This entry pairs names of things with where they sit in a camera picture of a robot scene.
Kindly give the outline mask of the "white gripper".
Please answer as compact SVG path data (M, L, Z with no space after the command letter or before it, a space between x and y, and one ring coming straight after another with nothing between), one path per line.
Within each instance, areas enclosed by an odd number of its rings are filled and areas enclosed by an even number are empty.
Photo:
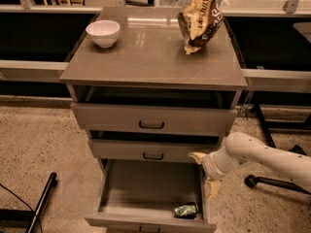
M212 179L207 181L208 199L215 198L222 186L219 179L234 168L231 156L225 149L219 149L209 154L190 152L188 157L193 158L197 164L202 164L205 174Z

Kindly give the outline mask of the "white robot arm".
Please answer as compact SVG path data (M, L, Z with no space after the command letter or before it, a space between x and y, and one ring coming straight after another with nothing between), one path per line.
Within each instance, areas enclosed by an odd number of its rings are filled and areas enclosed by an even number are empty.
M220 179L229 171L242 168L250 162L259 163L287 177L290 187L311 192L311 157L267 146L246 133L230 133L222 147L210 153L193 151L188 157L201 165L207 178L208 198L217 196Z

